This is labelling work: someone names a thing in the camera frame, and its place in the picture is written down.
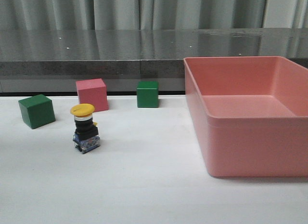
white table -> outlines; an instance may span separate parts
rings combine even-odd
[[[1,224],[307,224],[308,178],[226,178],[206,172],[184,95],[137,108],[108,97],[93,114],[102,145],[74,148],[77,97],[49,97],[56,122],[30,129],[0,97]]]

